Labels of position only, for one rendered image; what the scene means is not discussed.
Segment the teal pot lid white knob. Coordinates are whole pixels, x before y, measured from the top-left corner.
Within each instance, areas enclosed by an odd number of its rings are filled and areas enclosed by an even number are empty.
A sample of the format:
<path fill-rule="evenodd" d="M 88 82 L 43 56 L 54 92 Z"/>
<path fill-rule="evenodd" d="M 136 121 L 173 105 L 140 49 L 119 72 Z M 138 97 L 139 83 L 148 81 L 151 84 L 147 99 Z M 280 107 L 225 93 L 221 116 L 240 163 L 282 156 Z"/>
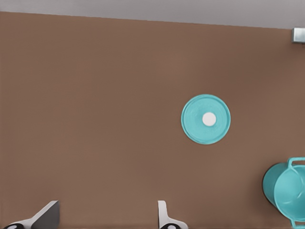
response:
<path fill-rule="evenodd" d="M 192 141 L 210 145 L 222 140 L 231 124 L 226 103 L 215 95 L 201 94 L 190 99 L 181 114 L 181 125 Z"/>

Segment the silver frame post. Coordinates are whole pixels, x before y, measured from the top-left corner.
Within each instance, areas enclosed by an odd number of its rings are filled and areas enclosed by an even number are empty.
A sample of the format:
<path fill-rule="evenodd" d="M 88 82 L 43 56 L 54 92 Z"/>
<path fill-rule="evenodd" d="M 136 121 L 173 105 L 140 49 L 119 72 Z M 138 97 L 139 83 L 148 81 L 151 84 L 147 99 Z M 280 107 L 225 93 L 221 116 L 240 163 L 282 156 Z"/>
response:
<path fill-rule="evenodd" d="M 291 36 L 292 43 L 305 43 L 305 28 L 294 27 Z"/>

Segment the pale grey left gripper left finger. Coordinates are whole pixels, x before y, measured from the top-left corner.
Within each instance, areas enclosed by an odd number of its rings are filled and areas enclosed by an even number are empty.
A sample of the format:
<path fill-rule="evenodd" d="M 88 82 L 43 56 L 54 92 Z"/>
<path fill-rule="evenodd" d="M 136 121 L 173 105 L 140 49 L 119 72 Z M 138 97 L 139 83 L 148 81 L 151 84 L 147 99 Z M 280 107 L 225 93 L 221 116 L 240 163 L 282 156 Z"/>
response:
<path fill-rule="evenodd" d="M 52 200 L 29 219 L 13 222 L 3 229 L 58 229 L 60 201 Z"/>

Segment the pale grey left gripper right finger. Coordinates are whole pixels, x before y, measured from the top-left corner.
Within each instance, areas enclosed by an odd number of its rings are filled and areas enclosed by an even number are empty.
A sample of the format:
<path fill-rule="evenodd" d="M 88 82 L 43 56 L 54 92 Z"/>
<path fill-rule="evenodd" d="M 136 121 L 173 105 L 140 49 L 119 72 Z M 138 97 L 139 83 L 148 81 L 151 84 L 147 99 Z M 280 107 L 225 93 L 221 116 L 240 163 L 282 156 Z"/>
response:
<path fill-rule="evenodd" d="M 164 200 L 158 200 L 158 228 L 159 229 L 188 229 L 186 223 L 170 218 Z"/>

